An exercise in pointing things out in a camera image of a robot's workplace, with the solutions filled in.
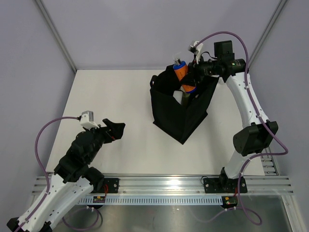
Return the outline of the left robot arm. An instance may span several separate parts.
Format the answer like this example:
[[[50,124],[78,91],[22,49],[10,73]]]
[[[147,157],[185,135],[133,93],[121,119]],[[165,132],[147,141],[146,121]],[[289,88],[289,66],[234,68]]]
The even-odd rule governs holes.
[[[126,125],[106,118],[103,127],[84,118],[77,118],[84,130],[76,135],[53,175],[45,177],[46,187],[35,203],[7,222],[10,231],[51,232],[82,197],[105,188],[103,173],[90,164],[104,144],[122,138]]]

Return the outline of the green bottle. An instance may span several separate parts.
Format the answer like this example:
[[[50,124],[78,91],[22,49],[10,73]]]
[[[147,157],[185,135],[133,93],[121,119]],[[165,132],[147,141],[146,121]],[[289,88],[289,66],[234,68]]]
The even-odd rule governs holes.
[[[189,100],[190,100],[190,93],[183,92],[182,100],[181,100],[181,105],[183,107],[187,107],[187,105],[189,103]]]

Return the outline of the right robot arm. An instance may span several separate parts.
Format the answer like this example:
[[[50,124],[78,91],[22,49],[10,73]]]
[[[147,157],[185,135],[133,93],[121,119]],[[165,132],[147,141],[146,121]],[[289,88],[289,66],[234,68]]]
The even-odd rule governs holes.
[[[213,178],[214,190],[243,192],[244,171],[251,160],[262,155],[279,129],[264,113],[251,85],[247,59],[236,59],[232,41],[214,43],[214,57],[205,61],[203,43],[194,41],[188,50],[193,53],[192,68],[202,77],[220,77],[231,91],[242,120],[242,130],[233,136],[235,151],[222,168],[218,178]]]

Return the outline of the orange bottle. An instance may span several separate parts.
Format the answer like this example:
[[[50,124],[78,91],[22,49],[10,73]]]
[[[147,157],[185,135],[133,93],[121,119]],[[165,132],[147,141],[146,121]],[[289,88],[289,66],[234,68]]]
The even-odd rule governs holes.
[[[174,70],[179,82],[181,83],[181,79],[183,77],[185,77],[186,74],[187,74],[187,64],[183,59],[181,59],[181,53],[180,52],[173,55],[173,61],[174,61],[174,64],[172,65],[173,70]],[[183,89],[186,93],[193,93],[196,90],[196,87],[194,87],[194,88],[192,88],[192,87],[186,88],[185,86],[182,86],[182,87],[183,87]]]

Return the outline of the white bottle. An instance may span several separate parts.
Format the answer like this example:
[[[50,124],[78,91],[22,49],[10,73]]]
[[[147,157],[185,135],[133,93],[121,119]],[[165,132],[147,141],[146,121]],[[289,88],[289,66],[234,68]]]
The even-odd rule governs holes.
[[[182,104],[183,92],[181,90],[174,91],[173,97],[177,101],[177,103]]]

